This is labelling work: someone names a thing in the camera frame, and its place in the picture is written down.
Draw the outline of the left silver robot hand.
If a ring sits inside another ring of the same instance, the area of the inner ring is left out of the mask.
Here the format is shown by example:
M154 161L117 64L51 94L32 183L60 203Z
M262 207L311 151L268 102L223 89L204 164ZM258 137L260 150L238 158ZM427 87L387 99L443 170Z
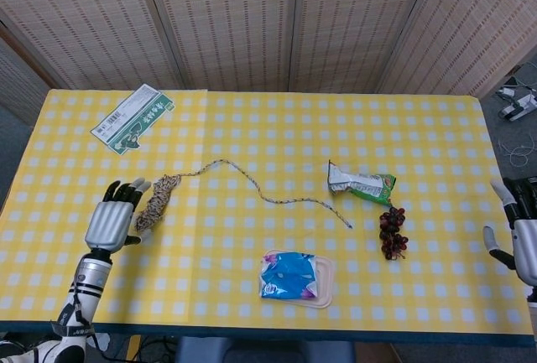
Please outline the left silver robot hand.
M129 228L139 201L150 188L145 178L132 183L116 180L109 184L90 220L85 243L93 250L103 250L113 254L124 246L142 242L140 235L129 235Z

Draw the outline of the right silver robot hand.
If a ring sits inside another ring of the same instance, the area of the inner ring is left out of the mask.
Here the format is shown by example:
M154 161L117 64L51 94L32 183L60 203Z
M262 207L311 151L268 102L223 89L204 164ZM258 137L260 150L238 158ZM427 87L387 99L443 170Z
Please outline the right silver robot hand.
M526 285L536 287L536 177L492 179L491 186L501 200L511 233L513 253L502 250L490 226L482 236L489 255L517 273Z

